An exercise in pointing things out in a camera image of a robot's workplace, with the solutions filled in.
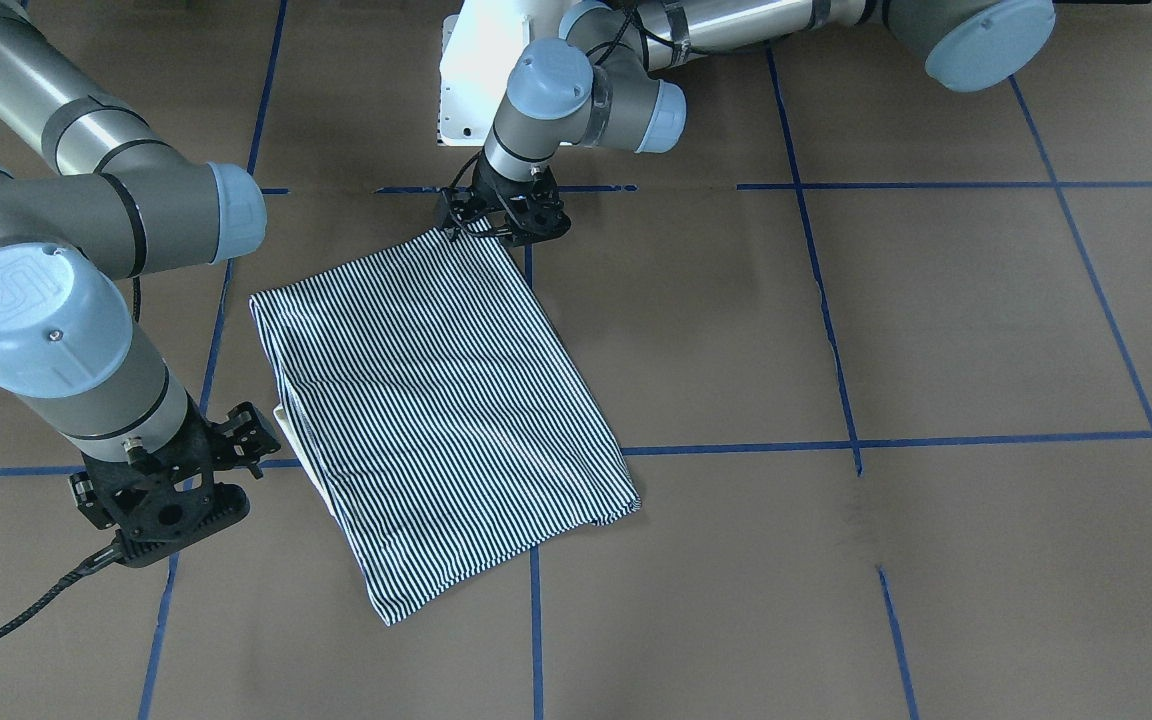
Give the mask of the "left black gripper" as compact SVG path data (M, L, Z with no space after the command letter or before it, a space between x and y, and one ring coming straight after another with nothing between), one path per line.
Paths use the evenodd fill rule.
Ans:
M438 194L435 227L447 232L449 241L479 237L506 247L526 247L556 240L573 225L550 169L535 179L515 181L485 160L468 160Z

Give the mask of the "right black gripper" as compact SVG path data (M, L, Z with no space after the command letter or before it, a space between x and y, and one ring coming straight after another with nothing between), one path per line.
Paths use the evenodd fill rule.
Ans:
M82 471L109 478L116 488L169 473L175 488L195 488L206 477L219 482L219 471L247 469L253 479L264 478L262 457L282 448L273 424L251 402L234 406L227 419L215 423L198 414L196 406L188 406L182 429L179 429L160 450L132 448L120 462L108 462L84 456Z

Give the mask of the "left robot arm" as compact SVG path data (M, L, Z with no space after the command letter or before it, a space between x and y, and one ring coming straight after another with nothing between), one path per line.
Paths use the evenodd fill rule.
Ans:
M550 165L563 146L668 152L684 91L660 78L824 26L886 28L929 77L967 94L1032 60L1051 1L467 1L445 18L439 138L475 156L440 188L453 237L525 247L570 232Z

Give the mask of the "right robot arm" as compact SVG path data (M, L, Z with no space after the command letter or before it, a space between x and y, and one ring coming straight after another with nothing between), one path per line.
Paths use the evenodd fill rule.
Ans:
M122 279L252 252L268 211L251 174L192 162L0 1L0 118L50 168L0 167L0 388L81 452L70 488L118 562L141 568L238 523L279 444L242 404L207 420L119 291Z

